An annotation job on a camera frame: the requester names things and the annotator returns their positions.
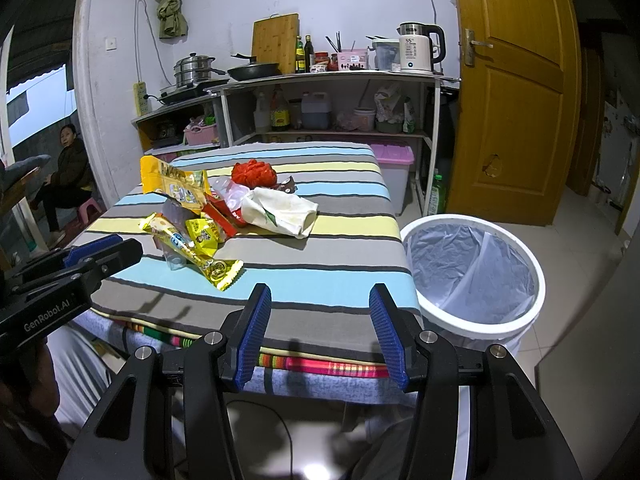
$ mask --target black pants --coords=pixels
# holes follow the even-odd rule
[[[49,231],[60,231],[56,208],[71,209],[81,206],[91,198],[91,191],[80,189],[79,187],[60,187],[45,184],[42,186],[33,199],[33,203],[38,205],[44,202],[44,211],[47,214]]]

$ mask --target colorful striped blanket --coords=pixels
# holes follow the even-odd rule
[[[292,176],[296,193],[318,204],[309,238],[297,240],[252,226],[242,229],[216,253],[244,261],[238,279],[220,292],[191,267],[169,270],[152,237],[138,227],[141,218],[161,208],[165,197],[142,194],[137,187],[74,241],[79,245],[119,233],[143,246],[145,256],[139,264],[105,280],[94,294],[94,311],[180,338],[196,338],[219,328],[227,314],[242,308],[256,283],[267,283],[273,311],[262,352],[382,363],[369,318],[371,287],[385,283],[399,307],[416,316],[419,309],[398,224],[372,151],[348,142],[247,144],[195,153],[172,164],[207,170],[212,177],[230,175],[236,162],[251,158],[269,162],[279,182]]]

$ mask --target woman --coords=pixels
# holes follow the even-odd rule
[[[58,170],[47,175],[44,186],[30,202],[32,210],[36,210],[40,202],[44,202],[51,233],[47,242],[49,248],[58,245],[65,237],[65,232],[58,225],[56,208],[81,206],[91,198],[94,180],[84,144],[76,135],[75,126],[67,124],[62,127],[60,143],[63,149],[58,157]]]

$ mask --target black jacket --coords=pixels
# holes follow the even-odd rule
[[[51,184],[60,187],[84,187],[94,181],[84,143],[76,140],[62,150],[58,157],[58,170],[51,175]]]

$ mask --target yellow snack wrapper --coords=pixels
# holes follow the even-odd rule
[[[180,231],[158,213],[141,220],[140,229],[157,236],[162,243],[194,263],[218,290],[231,285],[244,265],[242,260],[215,260],[199,252],[195,246],[190,246],[192,240],[185,240]]]
[[[187,220],[184,225],[196,248],[209,258],[213,257],[220,241],[218,230],[204,218]]]
[[[163,193],[187,208],[200,212],[211,193],[205,171],[183,171],[159,158],[145,155],[140,159],[143,193]]]

